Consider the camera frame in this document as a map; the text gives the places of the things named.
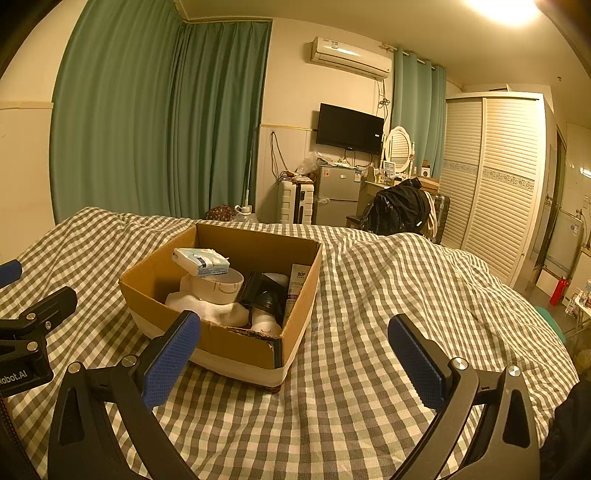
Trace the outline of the blue floral tissue pack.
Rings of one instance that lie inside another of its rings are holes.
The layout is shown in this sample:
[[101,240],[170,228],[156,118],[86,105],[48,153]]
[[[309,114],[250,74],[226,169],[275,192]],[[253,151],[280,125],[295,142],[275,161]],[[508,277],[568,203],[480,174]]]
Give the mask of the blue floral tissue pack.
[[214,249],[175,248],[172,261],[193,277],[228,273],[229,261]]

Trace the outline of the white cylindrical electric device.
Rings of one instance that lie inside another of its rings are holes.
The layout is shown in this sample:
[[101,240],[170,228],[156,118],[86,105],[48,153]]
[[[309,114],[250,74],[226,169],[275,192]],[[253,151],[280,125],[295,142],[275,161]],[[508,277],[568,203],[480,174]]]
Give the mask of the white cylindrical electric device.
[[243,281],[245,277],[242,273],[232,268],[222,275],[193,277],[186,274],[180,280],[180,290],[197,297],[198,300],[224,305],[235,302]]

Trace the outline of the white sock with blue trim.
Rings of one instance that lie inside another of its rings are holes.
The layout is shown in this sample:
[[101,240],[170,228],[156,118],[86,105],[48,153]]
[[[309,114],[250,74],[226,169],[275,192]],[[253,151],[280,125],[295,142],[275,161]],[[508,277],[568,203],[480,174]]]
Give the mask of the white sock with blue trim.
[[245,327],[249,323],[249,310],[239,303],[213,304],[197,299],[187,292],[170,293],[165,305],[175,311],[189,310],[197,313],[201,320],[228,327]]

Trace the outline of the small white tube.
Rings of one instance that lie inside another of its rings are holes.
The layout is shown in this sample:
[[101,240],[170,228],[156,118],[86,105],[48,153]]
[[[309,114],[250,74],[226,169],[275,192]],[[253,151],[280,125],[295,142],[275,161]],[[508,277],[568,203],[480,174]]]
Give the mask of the small white tube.
[[252,327],[250,330],[271,337],[279,337],[281,333],[280,324],[276,322],[273,314],[259,308],[252,309]]

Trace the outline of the black round object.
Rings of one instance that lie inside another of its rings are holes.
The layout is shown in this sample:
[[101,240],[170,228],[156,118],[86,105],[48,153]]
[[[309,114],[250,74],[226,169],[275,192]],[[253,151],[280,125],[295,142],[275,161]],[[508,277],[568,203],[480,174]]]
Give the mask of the black round object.
[[283,322],[287,302],[287,286],[277,283],[262,272],[252,272],[238,293],[238,303],[246,308],[257,308]]

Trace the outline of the purple white cosmetic box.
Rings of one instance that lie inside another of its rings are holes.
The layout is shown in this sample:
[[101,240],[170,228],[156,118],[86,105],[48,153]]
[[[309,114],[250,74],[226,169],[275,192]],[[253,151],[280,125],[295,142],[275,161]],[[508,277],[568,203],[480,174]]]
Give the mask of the purple white cosmetic box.
[[283,325],[287,324],[290,313],[294,309],[297,298],[301,294],[301,289],[304,287],[304,282],[308,277],[311,267],[308,265],[294,264],[290,270],[290,281],[287,285],[287,300],[284,306]]

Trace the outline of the red fire extinguisher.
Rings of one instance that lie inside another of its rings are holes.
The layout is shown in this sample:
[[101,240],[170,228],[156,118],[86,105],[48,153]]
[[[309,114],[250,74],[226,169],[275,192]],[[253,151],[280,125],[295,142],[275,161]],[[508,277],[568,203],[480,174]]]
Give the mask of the red fire extinguisher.
[[561,299],[564,296],[564,292],[567,289],[568,285],[569,285],[569,282],[568,282],[568,280],[565,277],[562,277],[558,281],[558,283],[557,283],[557,285],[555,287],[555,290],[552,293],[552,296],[551,296],[550,301],[549,301],[549,303],[552,306],[557,306],[559,304],[559,302],[561,301]]

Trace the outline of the checkered bed cover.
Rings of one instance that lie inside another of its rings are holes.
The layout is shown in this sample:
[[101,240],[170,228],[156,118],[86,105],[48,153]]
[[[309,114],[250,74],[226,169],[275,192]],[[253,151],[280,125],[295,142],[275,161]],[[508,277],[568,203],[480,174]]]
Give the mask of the checkered bed cover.
[[[76,312],[48,338],[55,378],[77,360],[112,365],[147,342],[120,276],[191,226],[83,209],[20,255],[23,274],[2,290],[1,314],[14,318],[71,287]],[[433,417],[389,345],[387,326],[398,313],[478,369],[519,367],[538,436],[547,436],[554,410],[577,383],[575,366],[547,322],[484,261],[411,234],[287,225],[273,233],[322,244],[311,323],[276,394],[197,366],[184,370],[155,416],[198,477],[391,477]]]

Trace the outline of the green curtain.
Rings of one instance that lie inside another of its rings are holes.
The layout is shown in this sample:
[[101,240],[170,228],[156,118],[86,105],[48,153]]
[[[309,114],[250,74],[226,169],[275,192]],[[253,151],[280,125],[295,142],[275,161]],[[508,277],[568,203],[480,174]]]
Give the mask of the green curtain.
[[434,178],[440,177],[444,164],[446,87],[445,68],[397,49],[391,127],[406,129],[415,143],[415,165],[421,170],[427,161]]
[[187,23],[170,1],[90,1],[53,93],[53,212],[199,218],[256,200],[270,21]]

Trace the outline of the black clothes on chair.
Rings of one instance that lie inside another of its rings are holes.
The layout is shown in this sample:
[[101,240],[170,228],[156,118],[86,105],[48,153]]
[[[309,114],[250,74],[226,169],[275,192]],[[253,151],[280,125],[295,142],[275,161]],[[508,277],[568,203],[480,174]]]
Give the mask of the black clothes on chair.
[[435,203],[418,178],[379,191],[363,211],[360,228],[377,235],[437,234]]

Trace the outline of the white suitcase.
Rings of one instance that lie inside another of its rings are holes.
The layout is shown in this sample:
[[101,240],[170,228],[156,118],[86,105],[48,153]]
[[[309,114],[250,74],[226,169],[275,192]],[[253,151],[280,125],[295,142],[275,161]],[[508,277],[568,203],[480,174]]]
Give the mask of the white suitcase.
[[281,224],[312,224],[315,186],[312,183],[281,181],[277,219]]

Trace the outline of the white louvered wardrobe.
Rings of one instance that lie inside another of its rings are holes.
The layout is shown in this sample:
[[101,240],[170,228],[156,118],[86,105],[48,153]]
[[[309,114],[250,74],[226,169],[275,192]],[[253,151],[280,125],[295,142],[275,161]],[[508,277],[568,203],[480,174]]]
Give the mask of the white louvered wardrobe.
[[446,101],[442,243],[485,261],[515,286],[539,230],[554,116],[533,92],[476,92]]

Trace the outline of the silver mini fridge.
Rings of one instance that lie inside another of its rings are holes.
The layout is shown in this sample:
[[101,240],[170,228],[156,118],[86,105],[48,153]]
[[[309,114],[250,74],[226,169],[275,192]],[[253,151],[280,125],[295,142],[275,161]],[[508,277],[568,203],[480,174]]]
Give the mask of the silver mini fridge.
[[322,166],[315,184],[315,224],[345,227],[346,218],[356,214],[360,185],[355,169]]

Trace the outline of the white air conditioner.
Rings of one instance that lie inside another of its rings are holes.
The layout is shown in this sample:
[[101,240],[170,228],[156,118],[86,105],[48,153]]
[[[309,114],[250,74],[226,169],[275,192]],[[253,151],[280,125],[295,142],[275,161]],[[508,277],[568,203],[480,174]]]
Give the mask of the white air conditioner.
[[311,62],[379,80],[386,79],[392,70],[392,60],[387,56],[324,37],[315,37]]

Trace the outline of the black wall television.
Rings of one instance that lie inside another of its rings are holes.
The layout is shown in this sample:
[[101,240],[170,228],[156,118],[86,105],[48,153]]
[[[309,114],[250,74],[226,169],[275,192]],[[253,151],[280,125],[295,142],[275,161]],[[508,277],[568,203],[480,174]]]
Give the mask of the black wall television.
[[378,155],[382,152],[384,125],[379,116],[322,103],[315,142]]

